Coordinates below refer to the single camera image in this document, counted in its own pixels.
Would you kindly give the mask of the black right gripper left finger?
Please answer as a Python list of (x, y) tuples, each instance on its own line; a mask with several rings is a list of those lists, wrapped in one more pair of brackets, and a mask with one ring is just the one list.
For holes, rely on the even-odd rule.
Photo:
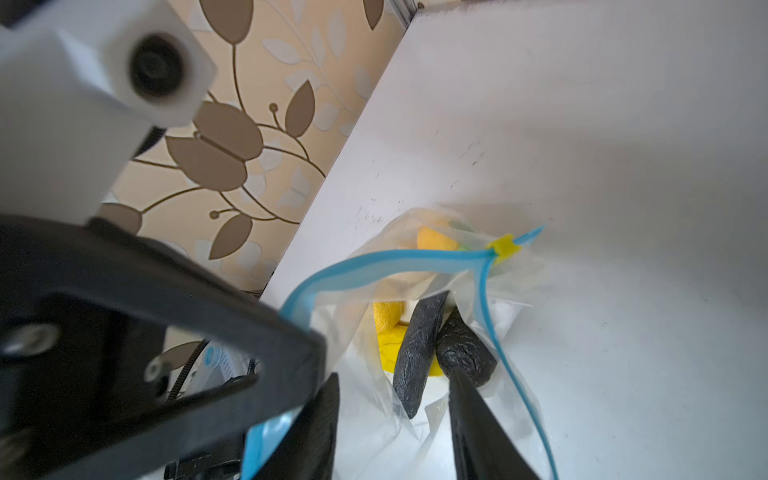
[(339, 378), (337, 373), (333, 373), (317, 395), (303, 408), (284, 439), (254, 478), (331, 479), (339, 406)]

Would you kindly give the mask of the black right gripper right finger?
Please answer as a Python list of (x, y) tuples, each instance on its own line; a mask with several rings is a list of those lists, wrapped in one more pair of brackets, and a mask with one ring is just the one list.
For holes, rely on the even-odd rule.
[(449, 412), (458, 479), (538, 479), (468, 375), (450, 375)]

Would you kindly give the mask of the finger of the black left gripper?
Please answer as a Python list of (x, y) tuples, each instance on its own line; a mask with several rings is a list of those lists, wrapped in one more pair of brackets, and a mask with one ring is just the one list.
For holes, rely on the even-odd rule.
[(320, 335), (160, 243), (2, 217), (3, 478), (226, 477), (325, 382)]

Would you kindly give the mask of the yellow corn toy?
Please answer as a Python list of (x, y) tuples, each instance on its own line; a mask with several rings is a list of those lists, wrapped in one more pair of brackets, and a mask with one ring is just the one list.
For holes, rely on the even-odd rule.
[(384, 372), (395, 372), (396, 361), (406, 332), (407, 326), (398, 324), (389, 330), (377, 333), (379, 358)]

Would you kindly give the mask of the clear zip bag blue zipper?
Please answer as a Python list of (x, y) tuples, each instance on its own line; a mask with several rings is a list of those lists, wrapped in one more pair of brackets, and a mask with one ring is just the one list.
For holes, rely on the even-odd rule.
[(537, 399), (503, 345), (540, 283), (537, 237), (412, 209), (289, 294), (280, 316), (327, 346), (329, 478), (557, 477)]

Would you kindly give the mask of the dark eggplant toy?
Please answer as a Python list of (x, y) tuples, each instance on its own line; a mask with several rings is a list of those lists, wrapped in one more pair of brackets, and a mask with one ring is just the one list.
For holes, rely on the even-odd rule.
[(479, 336), (465, 323), (454, 308), (440, 328), (436, 343), (438, 365), (446, 377), (463, 372), (474, 387), (482, 387), (491, 379), (497, 360)]

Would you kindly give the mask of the yellow orange with green stem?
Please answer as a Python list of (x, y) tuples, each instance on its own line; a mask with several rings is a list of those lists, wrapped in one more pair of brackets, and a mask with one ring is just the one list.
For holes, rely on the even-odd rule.
[(374, 302), (372, 304), (376, 332), (378, 334), (393, 329), (401, 320), (405, 303), (402, 301)]

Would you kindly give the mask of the small yellow lemon toy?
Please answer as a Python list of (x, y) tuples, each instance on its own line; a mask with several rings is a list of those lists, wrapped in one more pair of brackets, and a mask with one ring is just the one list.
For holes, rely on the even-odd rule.
[(421, 227), (417, 233), (416, 245), (420, 250), (456, 251), (460, 244), (453, 238), (429, 227)]

